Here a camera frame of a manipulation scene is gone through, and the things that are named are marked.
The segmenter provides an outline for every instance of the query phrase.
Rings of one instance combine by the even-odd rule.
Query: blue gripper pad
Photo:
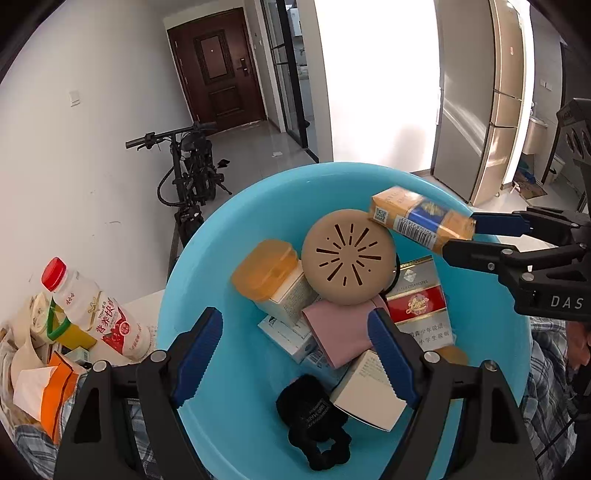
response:
[[[476,233],[489,235],[521,236],[530,232],[530,223],[519,213],[475,212]]]
[[[421,398],[414,388],[413,370],[376,310],[368,315],[368,333],[394,393],[409,407],[416,408]]]
[[[181,334],[194,335],[195,338],[188,346],[187,353],[177,368],[177,383],[171,396],[177,407],[181,407],[186,400],[193,398],[197,393],[205,370],[222,337],[222,330],[222,314],[208,307],[193,330]]]

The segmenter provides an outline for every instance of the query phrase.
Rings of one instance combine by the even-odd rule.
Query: light switch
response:
[[[72,90],[68,93],[70,97],[70,106],[76,106],[80,103],[80,92],[78,90]]]

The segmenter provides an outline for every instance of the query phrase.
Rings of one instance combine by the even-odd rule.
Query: screw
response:
[[[499,366],[493,360],[485,360],[484,368],[486,368],[489,372],[496,372],[499,369]]]
[[[166,359],[166,352],[164,350],[156,350],[150,355],[150,360],[155,363],[162,362]]]
[[[95,364],[92,366],[92,369],[95,372],[102,372],[106,368],[107,368],[107,362],[105,362],[104,360],[99,360],[99,361],[95,362]]]
[[[436,364],[439,360],[441,360],[441,357],[437,352],[425,352],[423,357],[425,357],[425,360],[430,364]]]

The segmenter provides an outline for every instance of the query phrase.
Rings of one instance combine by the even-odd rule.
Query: red and white cigarette pack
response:
[[[412,335],[424,351],[453,345],[445,296],[431,255],[401,265],[387,299],[396,326]]]

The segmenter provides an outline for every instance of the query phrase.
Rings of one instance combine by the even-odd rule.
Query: person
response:
[[[578,370],[591,359],[591,332],[581,322],[566,322],[566,355],[569,365]]]

